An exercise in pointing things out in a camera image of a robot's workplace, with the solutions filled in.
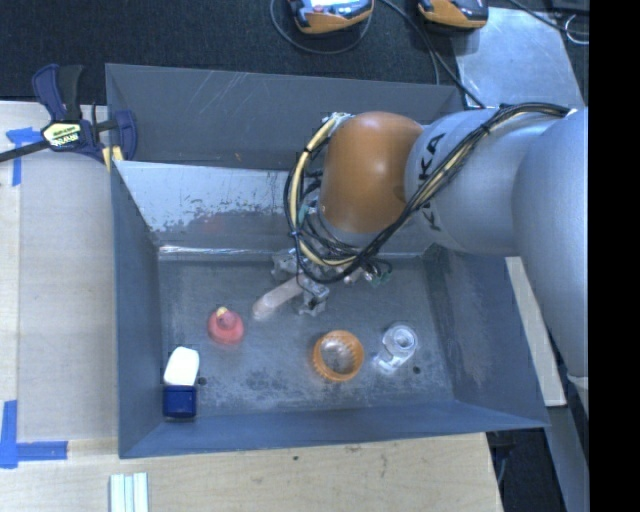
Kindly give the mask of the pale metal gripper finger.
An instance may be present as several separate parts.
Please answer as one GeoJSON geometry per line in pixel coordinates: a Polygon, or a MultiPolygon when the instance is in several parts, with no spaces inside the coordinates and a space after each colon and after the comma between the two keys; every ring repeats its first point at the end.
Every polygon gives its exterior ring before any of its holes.
{"type": "Polygon", "coordinates": [[[300,315],[318,316],[323,313],[329,298],[330,290],[323,284],[306,280],[303,285],[302,302],[298,307],[300,315]]]}
{"type": "Polygon", "coordinates": [[[302,293],[303,288],[298,283],[298,279],[292,277],[258,298],[252,306],[252,317],[255,320],[265,320],[282,305],[302,293]]]}

